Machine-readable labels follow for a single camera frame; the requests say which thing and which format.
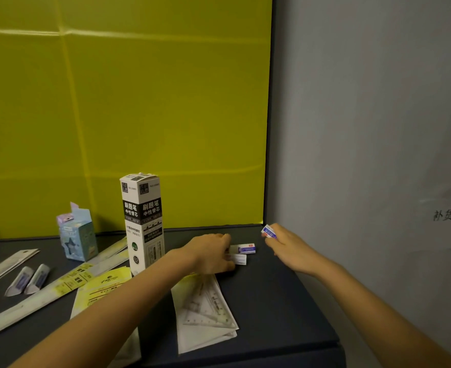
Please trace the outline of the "white paper wall sign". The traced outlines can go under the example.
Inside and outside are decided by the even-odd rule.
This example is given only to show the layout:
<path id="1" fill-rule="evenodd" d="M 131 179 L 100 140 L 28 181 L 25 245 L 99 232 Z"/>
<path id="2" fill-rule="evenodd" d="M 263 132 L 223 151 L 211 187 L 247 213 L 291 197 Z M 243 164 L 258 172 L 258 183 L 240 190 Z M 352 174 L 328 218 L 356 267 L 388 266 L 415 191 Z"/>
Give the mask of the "white paper wall sign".
<path id="1" fill-rule="evenodd" d="M 414 250 L 451 250 L 451 198 L 420 200 L 413 233 Z"/>

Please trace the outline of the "small white purple packet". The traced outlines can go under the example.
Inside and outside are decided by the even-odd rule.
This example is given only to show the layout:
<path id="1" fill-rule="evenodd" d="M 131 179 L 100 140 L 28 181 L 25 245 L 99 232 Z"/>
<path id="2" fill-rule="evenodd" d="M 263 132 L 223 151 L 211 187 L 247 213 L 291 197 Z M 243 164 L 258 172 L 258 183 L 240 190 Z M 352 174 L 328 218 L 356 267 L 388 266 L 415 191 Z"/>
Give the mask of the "small white purple packet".
<path id="1" fill-rule="evenodd" d="M 20 295 L 26 288 L 27 284 L 31 280 L 34 274 L 34 270 L 29 266 L 24 266 L 9 287 L 6 289 L 4 296 L 12 297 Z"/>
<path id="2" fill-rule="evenodd" d="M 24 293 L 26 295 L 31 295 L 31 294 L 34 294 L 34 293 L 40 291 L 42 289 L 43 285 L 45 284 L 49 273 L 50 273 L 49 266 L 47 266 L 45 264 L 41 264 L 40 266 L 38 266 L 38 268 L 34 272 L 32 278 L 26 285 Z"/>

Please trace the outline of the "yellow white flat packet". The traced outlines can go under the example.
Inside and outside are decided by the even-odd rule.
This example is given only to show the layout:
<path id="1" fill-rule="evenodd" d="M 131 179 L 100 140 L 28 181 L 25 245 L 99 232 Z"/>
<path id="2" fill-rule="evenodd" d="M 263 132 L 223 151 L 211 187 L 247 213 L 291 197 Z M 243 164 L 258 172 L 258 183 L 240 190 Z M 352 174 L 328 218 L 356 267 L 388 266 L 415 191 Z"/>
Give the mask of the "yellow white flat packet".
<path id="1" fill-rule="evenodd" d="M 90 307 L 93 303 L 132 278 L 129 267 L 112 269 L 93 278 L 77 290 L 70 318 Z M 136 328 L 107 368 L 126 368 L 142 357 L 138 328 Z"/>

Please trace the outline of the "white ruler sleeve package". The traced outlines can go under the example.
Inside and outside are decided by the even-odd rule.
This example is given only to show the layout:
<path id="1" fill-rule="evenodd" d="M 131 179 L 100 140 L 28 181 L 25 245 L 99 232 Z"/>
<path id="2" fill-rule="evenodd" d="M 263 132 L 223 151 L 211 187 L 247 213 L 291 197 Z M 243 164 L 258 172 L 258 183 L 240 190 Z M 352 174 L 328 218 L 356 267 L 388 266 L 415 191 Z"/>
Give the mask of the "white ruler sleeve package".
<path id="1" fill-rule="evenodd" d="M 39 253 L 39 249 L 21 250 L 0 263 L 0 278 Z"/>

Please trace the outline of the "person's right hand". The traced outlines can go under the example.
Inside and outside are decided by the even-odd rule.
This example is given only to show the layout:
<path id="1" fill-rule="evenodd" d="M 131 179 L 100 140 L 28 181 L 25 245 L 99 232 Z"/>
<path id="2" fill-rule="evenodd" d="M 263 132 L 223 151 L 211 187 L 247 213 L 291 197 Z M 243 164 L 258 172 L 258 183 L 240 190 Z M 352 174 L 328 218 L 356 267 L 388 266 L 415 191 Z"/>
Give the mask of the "person's right hand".
<path id="1" fill-rule="evenodd" d="M 271 227 L 278 241 L 283 244 L 282 253 L 275 255 L 291 270 L 319 276 L 326 269 L 330 260 L 310 247 L 298 235 L 278 223 L 272 224 Z"/>

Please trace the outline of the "person's right forearm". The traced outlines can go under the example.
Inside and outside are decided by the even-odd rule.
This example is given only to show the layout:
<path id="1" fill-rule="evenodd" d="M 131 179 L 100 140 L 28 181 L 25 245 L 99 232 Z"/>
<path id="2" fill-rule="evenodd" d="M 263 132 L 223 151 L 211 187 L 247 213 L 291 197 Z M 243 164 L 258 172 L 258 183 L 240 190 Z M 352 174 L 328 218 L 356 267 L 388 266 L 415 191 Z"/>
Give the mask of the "person's right forearm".
<path id="1" fill-rule="evenodd" d="M 383 368 L 451 368 L 451 354 L 325 258 L 301 272 L 320 281 L 335 298 Z"/>

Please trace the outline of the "person's left hand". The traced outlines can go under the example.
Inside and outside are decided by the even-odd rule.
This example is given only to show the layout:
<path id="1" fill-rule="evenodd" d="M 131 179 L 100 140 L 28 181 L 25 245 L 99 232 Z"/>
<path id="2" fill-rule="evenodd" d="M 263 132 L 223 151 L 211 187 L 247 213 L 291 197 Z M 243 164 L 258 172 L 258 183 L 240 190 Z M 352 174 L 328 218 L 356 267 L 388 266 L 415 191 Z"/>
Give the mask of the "person's left hand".
<path id="1" fill-rule="evenodd" d="M 212 274 L 213 264 L 227 260 L 231 235 L 206 234 L 194 237 L 180 249 L 183 257 L 190 263 L 192 273 Z"/>

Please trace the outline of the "tall white black refill box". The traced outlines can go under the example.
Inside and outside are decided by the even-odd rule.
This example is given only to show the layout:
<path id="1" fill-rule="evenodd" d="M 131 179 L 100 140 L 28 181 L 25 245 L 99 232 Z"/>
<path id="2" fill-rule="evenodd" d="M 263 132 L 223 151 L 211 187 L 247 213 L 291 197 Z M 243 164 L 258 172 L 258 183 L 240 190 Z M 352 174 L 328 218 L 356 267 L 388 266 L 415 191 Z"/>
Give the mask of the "tall white black refill box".
<path id="1" fill-rule="evenodd" d="M 130 270 L 136 276 L 166 253 L 160 178 L 137 173 L 120 183 Z"/>

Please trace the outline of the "small light blue carton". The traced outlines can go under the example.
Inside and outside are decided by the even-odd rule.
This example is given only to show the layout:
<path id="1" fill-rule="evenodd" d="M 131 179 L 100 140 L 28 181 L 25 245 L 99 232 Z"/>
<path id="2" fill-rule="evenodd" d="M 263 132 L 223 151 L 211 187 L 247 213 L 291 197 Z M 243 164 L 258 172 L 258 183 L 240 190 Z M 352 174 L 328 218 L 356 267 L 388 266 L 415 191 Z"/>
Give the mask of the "small light blue carton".
<path id="1" fill-rule="evenodd" d="M 99 254 L 91 213 L 73 202 L 70 206 L 70 213 L 57 216 L 61 245 L 67 259 L 86 262 Z"/>

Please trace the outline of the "packaged triangle ruler set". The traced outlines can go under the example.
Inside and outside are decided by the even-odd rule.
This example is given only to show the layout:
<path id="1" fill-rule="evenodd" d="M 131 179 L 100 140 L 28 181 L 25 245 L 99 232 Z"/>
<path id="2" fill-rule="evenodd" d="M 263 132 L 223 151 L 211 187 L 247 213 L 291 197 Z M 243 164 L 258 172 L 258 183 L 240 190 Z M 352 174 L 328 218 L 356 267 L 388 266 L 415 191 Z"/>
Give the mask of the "packaged triangle ruler set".
<path id="1" fill-rule="evenodd" d="M 215 275 L 188 275 L 171 293 L 179 355 L 237 337 L 238 323 Z"/>

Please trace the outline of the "person's left forearm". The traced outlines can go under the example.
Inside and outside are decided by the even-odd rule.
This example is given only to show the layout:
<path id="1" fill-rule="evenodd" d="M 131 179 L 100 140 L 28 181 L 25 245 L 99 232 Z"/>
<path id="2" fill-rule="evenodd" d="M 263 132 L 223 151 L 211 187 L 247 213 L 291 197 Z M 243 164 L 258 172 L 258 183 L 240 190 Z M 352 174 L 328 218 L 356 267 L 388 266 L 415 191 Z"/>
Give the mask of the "person's left forearm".
<path id="1" fill-rule="evenodd" d="M 106 368 L 149 310 L 198 257 L 185 248 L 163 258 L 96 301 L 8 368 Z"/>

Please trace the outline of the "long packaged ruler yellow label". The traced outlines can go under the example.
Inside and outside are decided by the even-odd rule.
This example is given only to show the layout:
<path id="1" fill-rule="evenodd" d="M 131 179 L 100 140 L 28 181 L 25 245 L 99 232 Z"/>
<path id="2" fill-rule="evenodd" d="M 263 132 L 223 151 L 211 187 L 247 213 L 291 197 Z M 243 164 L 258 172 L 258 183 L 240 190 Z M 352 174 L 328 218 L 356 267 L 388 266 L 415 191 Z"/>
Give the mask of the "long packaged ruler yellow label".
<path id="1" fill-rule="evenodd" d="M 1 312 L 0 332 L 127 260 L 128 250 L 125 249 L 95 265 L 84 263 L 78 266 L 17 305 Z"/>

